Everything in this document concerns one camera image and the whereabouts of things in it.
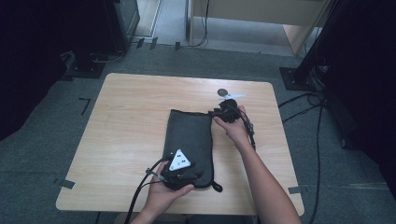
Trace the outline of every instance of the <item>power cord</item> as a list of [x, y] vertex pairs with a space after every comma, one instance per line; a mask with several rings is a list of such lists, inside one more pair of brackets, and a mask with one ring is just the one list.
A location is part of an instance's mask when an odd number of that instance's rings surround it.
[[[301, 112], [299, 112], [299, 113], [297, 113], [297, 114], [295, 114], [295, 115], [293, 115], [293, 116], [291, 116], [291, 117], [289, 117], [289, 118], [287, 118], [287, 119], [284, 119], [284, 120], [285, 120], [284, 122], [286, 122], [286, 121], [289, 120], [289, 119], [295, 118], [297, 115], [306, 113], [306, 112], [309, 111], [310, 109], [313, 109], [313, 108], [315, 108], [315, 107], [320, 107], [319, 115], [318, 115], [317, 136], [316, 136], [316, 138], [317, 138], [317, 161], [318, 161], [317, 189], [316, 189], [316, 197], [315, 197], [314, 210], [313, 210], [312, 215], [311, 215], [311, 218], [310, 218], [310, 220], [309, 220], [309, 224], [314, 223], [315, 216], [316, 216], [317, 211], [318, 211], [319, 190], [320, 190], [320, 176], [321, 176], [320, 148], [319, 148], [319, 131], [320, 131], [320, 123], [321, 123], [321, 117], [322, 117], [323, 106], [325, 106], [325, 100], [324, 100], [324, 99], [321, 99], [320, 97], [318, 97], [318, 96], [315, 95], [314, 93], [315, 93], [315, 92], [313, 91], [313, 92], [309, 92], [309, 93], [304, 93], [304, 94], [298, 95], [298, 96], [293, 97], [293, 98], [289, 99], [288, 101], [286, 101], [286, 102], [284, 102], [284, 103], [282, 103], [282, 104], [280, 104], [280, 105], [278, 106], [278, 107], [280, 108], [281, 106], [286, 105], [286, 104], [288, 104], [288, 103], [290, 103], [290, 102], [293, 102], [293, 101], [295, 101], [295, 100], [297, 100], [297, 99], [299, 99], [299, 98], [301, 98], [301, 97], [304, 97], [304, 96], [308, 96], [307, 101], [308, 101], [309, 104], [312, 105], [310, 108], [308, 108], [308, 109], [306, 109], [306, 110], [303, 110], [303, 111], [301, 111]], [[315, 97], [317, 97], [317, 99], [319, 99], [319, 103], [318, 103], [318, 104], [314, 104], [314, 103], [311, 101], [311, 97], [312, 97], [312, 96], [315, 96]]]
[[[148, 169], [148, 171], [151, 171], [151, 172], [152, 172], [152, 171], [155, 169], [155, 167], [157, 167], [157, 165], [160, 164], [160, 163], [163, 162], [163, 161], [165, 161], [164, 158], [158, 160], [157, 162], [155, 162], [155, 164], [154, 164], [150, 169]], [[139, 186], [137, 187], [136, 191], [134, 192], [134, 197], [132, 198], [131, 206], [129, 207], [128, 215], [127, 215], [127, 217], [126, 217], [126, 219], [125, 219], [124, 224], [128, 224], [129, 221], [130, 221], [129, 219], [131, 218], [132, 212], [134, 211], [134, 204], [136, 203], [137, 196], [139, 195], [140, 190], [141, 190], [143, 187], [145, 187], [147, 184], [157, 183], [157, 182], [149, 182], [149, 183], [143, 185], [143, 183], [146, 181], [146, 179], [147, 179], [148, 177], [149, 177], [149, 173], [146, 172], [145, 177], [143, 178], [142, 182], [140, 182]]]
[[318, 203], [319, 203], [319, 190], [320, 190], [320, 175], [321, 175], [321, 164], [320, 164], [320, 150], [319, 150], [319, 131], [320, 131], [320, 122], [321, 122], [321, 115], [323, 110], [324, 102], [320, 105], [319, 110], [319, 118], [318, 118], [318, 127], [317, 127], [317, 161], [318, 161], [318, 178], [317, 178], [317, 192], [315, 196], [315, 206], [314, 211], [312, 212], [311, 219], [309, 220], [309, 224], [314, 223], [315, 216], [318, 211]]
[[239, 118], [241, 118], [242, 121], [244, 121], [244, 125], [247, 129], [247, 134], [250, 139], [250, 144], [253, 147], [253, 149], [256, 150], [256, 142], [254, 141], [254, 137], [253, 137], [254, 135], [253, 123], [250, 122], [248, 115], [244, 111], [238, 108], [234, 108], [231, 105], [227, 105], [227, 106], [230, 107], [231, 110], [233, 110], [239, 116]]
[[[119, 59], [121, 59], [122, 56], [124, 56], [124, 54], [125, 54], [122, 51], [119, 51], [118, 53], [120, 53], [120, 56], [114, 60], [103, 61], [103, 60], [98, 60], [97, 58], [95, 58], [95, 59], [92, 59], [92, 62], [93, 63], [114, 63], [114, 62], [118, 61]], [[93, 57], [93, 56], [95, 56], [95, 54], [97, 54], [97, 53], [91, 53], [90, 56]]]
[[99, 223], [99, 219], [100, 219], [100, 215], [101, 214], [102, 214], [101, 212], [98, 212], [98, 215], [96, 216], [95, 224]]
[[208, 13], [209, 13], [209, 0], [207, 0], [207, 3], [206, 3], [206, 14], [205, 14], [205, 26], [204, 26], [204, 28], [205, 28], [205, 34], [204, 34], [204, 37], [202, 38], [202, 40], [201, 40], [201, 42], [199, 43], [199, 44], [197, 44], [197, 45], [193, 45], [193, 46], [190, 46], [190, 47], [193, 47], [193, 48], [196, 48], [196, 47], [200, 47], [200, 46], [202, 46], [204, 43], [205, 43], [205, 41], [207, 40], [207, 15], [208, 15]]

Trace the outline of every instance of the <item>white triangle label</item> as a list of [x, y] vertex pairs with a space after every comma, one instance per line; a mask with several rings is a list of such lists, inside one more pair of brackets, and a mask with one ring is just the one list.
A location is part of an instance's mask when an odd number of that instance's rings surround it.
[[181, 149], [178, 149], [175, 157], [172, 160], [171, 166], [169, 167], [170, 171], [175, 171], [181, 168], [185, 168], [191, 165], [191, 162], [186, 158], [186, 156], [181, 152]]

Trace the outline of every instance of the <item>cord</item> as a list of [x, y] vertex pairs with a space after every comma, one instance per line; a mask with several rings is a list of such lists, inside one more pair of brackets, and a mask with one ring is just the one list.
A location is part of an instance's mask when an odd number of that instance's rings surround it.
[[317, 178], [317, 193], [315, 197], [315, 206], [314, 206], [314, 211], [312, 212], [311, 219], [309, 220], [309, 224], [314, 223], [315, 216], [318, 211], [318, 203], [319, 203], [319, 189], [320, 189], [320, 170], [321, 170], [321, 164], [320, 164], [320, 150], [319, 150], [319, 131], [320, 131], [320, 122], [321, 122], [321, 115], [322, 115], [322, 110], [323, 110], [323, 104], [320, 105], [320, 110], [319, 110], [319, 118], [318, 118], [318, 127], [317, 127], [317, 156], [318, 156], [318, 178]]
[[121, 55], [120, 55], [118, 58], [114, 59], [114, 60], [101, 61], [101, 60], [94, 59], [94, 60], [92, 60], [92, 62], [93, 62], [93, 63], [114, 63], [114, 62], [118, 61], [120, 58], [122, 58], [122, 56], [125, 54], [125, 53], [122, 52], [122, 51], [119, 51], [119, 53], [121, 53]]
[[280, 107], [282, 107], [282, 106], [284, 106], [284, 105], [286, 105], [286, 104], [288, 104], [288, 103], [290, 103], [290, 102], [293, 102], [293, 101], [295, 101], [295, 100], [297, 100], [297, 99], [300, 99], [300, 98], [303, 97], [303, 96], [313, 94], [314, 92], [315, 92], [315, 91], [311, 91], [311, 92], [308, 92], [308, 93], [304, 93], [304, 94], [295, 96], [295, 97], [289, 99], [288, 101], [285, 101], [285, 102], [283, 102], [282, 104], [278, 105], [277, 107], [280, 108]]
[[245, 128], [247, 129], [247, 134], [250, 139], [250, 144], [253, 147], [253, 149], [256, 150], [256, 142], [254, 141], [254, 137], [253, 137], [253, 135], [254, 135], [253, 124], [250, 122], [248, 115], [240, 109], [234, 108], [230, 105], [227, 105], [227, 106], [230, 107], [231, 110], [235, 111], [235, 113], [238, 114], [239, 118], [241, 118], [241, 120], [244, 121], [244, 125], [245, 125]]
[[162, 182], [161, 180], [160, 180], [160, 181], [154, 181], [154, 182], [148, 182], [148, 183], [144, 184], [144, 185], [142, 186], [142, 188], [145, 187], [146, 185], [156, 184], [156, 183], [161, 183], [161, 182]]
[[99, 223], [99, 219], [100, 219], [100, 215], [101, 214], [102, 214], [101, 212], [98, 212], [98, 215], [96, 216], [95, 224]]
[[[311, 107], [308, 107], [307, 109], [305, 109], [305, 110], [303, 110], [303, 111], [300, 111], [300, 112], [298, 112], [298, 113], [296, 113], [296, 114], [294, 114], [294, 115], [292, 115], [292, 116], [290, 116], [290, 117], [288, 117], [288, 118], [286, 118], [286, 119], [282, 119], [282, 123], [286, 123], [288, 120], [293, 119], [293, 118], [297, 117], [298, 115], [305, 114], [305, 113], [308, 112], [309, 110], [311, 110], [311, 109], [313, 109], [313, 108], [316, 108], [316, 107], [319, 107], [319, 106], [321, 106], [321, 105], [323, 104], [323, 100], [322, 100], [322, 99], [320, 99], [320, 98], [319, 98], [317, 95], [315, 95], [313, 92], [309, 92], [309, 93], [305, 93], [305, 94], [296, 96], [296, 97], [294, 97], [294, 98], [291, 98], [290, 100], [288, 100], [287, 102], [281, 104], [280, 106], [285, 105], [285, 104], [287, 104], [287, 103], [290, 103], [290, 102], [292, 102], [292, 101], [294, 101], [294, 100], [296, 100], [296, 99], [299, 99], [299, 98], [301, 98], [301, 97], [303, 97], [303, 96], [305, 96], [305, 95], [308, 96], [307, 101], [308, 101], [309, 104], [311, 104]], [[316, 97], [316, 98], [319, 100], [319, 103], [318, 103], [318, 104], [312, 103], [311, 97]]]
[[318, 73], [318, 70], [320, 70], [317, 66], [313, 66], [311, 69], [311, 74], [312, 78], [318, 83], [318, 85], [323, 89], [326, 85], [321, 81], [323, 79], [324, 71], [319, 71], [320, 74]]
[[[130, 46], [133, 46], [133, 45], [135, 45], [135, 44], [138, 44], [139, 42], [132, 42], [131, 44], [130, 44]], [[151, 43], [146, 43], [146, 42], [143, 42], [143, 45], [151, 45]], [[166, 47], [175, 47], [175, 45], [171, 45], [171, 44], [159, 44], [159, 43], [156, 43], [155, 44], [156, 46], [158, 45], [158, 46], [166, 46]]]
[[[158, 164], [160, 164], [162, 161], [165, 161], [164, 158], [158, 160], [157, 162], [155, 162], [155, 164], [149, 169], [150, 171], [153, 171], [155, 169], [155, 167], [157, 167]], [[125, 219], [124, 224], [128, 224], [129, 223], [129, 219], [131, 218], [132, 212], [134, 211], [134, 204], [136, 203], [137, 200], [137, 196], [140, 193], [140, 190], [146, 186], [147, 184], [143, 185], [143, 183], [146, 181], [146, 179], [149, 177], [149, 175], [145, 175], [145, 177], [143, 177], [142, 182], [140, 182], [139, 186], [137, 187], [136, 191], [134, 192], [134, 197], [132, 198], [132, 202], [131, 202], [131, 206], [129, 207], [129, 211], [128, 211], [128, 215]]]
[[[286, 102], [280, 104], [278, 107], [281, 107], [281, 106], [283, 106], [283, 105], [285, 105], [285, 104], [287, 104], [287, 103], [290, 103], [290, 102], [292, 102], [292, 101], [294, 101], [294, 100], [296, 100], [296, 99], [299, 99], [299, 98], [301, 98], [301, 97], [303, 97], [303, 96], [305, 96], [305, 95], [308, 95], [307, 101], [308, 101], [308, 103], [311, 104], [312, 106], [311, 106], [310, 108], [308, 108], [308, 109], [302, 111], [302, 112], [305, 112], [305, 113], [306, 113], [306, 112], [309, 111], [310, 109], [313, 109], [313, 108], [315, 108], [315, 107], [319, 107], [319, 106], [320, 106], [319, 116], [318, 116], [318, 127], [317, 127], [317, 161], [318, 161], [317, 190], [316, 190], [316, 196], [315, 196], [314, 211], [312, 212], [311, 218], [310, 218], [310, 220], [309, 220], [309, 224], [312, 224], [312, 223], [314, 222], [315, 216], [316, 216], [317, 211], [318, 211], [318, 202], [319, 202], [320, 176], [321, 176], [320, 148], [319, 148], [319, 131], [320, 131], [320, 122], [321, 122], [321, 117], [322, 117], [323, 106], [325, 105], [325, 100], [324, 100], [324, 99], [321, 99], [321, 98], [318, 97], [317, 95], [313, 94], [313, 92], [309, 92], [309, 93], [305, 93], [305, 94], [302, 94], [302, 95], [293, 97], [293, 98], [291, 98], [290, 100], [288, 100], [288, 101], [286, 101]], [[311, 98], [310, 98], [310, 97], [312, 97], [312, 96], [314, 96], [314, 97], [316, 97], [317, 99], [319, 99], [319, 103], [318, 103], [318, 104], [312, 103]], [[299, 115], [299, 114], [302, 114], [302, 112], [299, 112], [299, 113], [297, 113], [297, 114], [291, 116], [290, 118], [286, 119], [286, 121], [289, 120], [289, 119], [292, 119], [292, 118], [296, 117], [296, 116]]]
[[199, 44], [190, 46], [192, 48], [196, 48], [196, 47], [202, 46], [205, 43], [205, 41], [207, 40], [207, 15], [209, 13], [209, 2], [210, 1], [207, 0], [207, 3], [206, 3], [205, 27], [204, 27], [205, 28], [205, 34], [204, 34], [204, 37], [202, 37], [202, 40], [201, 40], [201, 42]]

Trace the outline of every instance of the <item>right hand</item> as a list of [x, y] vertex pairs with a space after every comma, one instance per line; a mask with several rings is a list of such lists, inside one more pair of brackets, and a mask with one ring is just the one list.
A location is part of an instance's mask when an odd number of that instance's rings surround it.
[[[245, 108], [240, 105], [238, 106], [238, 109], [243, 111], [241, 114], [244, 116], [244, 119], [247, 119]], [[242, 121], [241, 118], [237, 119], [233, 123], [226, 123], [219, 117], [214, 117], [213, 120], [225, 130], [226, 134], [231, 138], [231, 140], [233, 140], [233, 143], [237, 148], [243, 146], [244, 144], [250, 145], [248, 140], [248, 131], [245, 127], [244, 121]]]

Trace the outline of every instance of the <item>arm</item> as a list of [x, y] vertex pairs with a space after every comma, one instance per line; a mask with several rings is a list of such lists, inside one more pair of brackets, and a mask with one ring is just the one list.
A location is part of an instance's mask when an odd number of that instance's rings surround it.
[[243, 121], [238, 119], [234, 123], [225, 123], [217, 117], [214, 121], [226, 131], [241, 154], [253, 202], [262, 223], [301, 223], [289, 196], [251, 146]]
[[[161, 163], [157, 170], [157, 174], [161, 173], [166, 163], [167, 162]], [[153, 176], [150, 182], [158, 181], [160, 181], [160, 179], [158, 179], [156, 176]], [[131, 224], [152, 223], [155, 218], [164, 213], [176, 199], [186, 195], [192, 189], [194, 189], [194, 185], [187, 185], [180, 190], [171, 190], [167, 188], [162, 182], [150, 184], [145, 206], [139, 215], [137, 215], [137, 217], [131, 222]]]

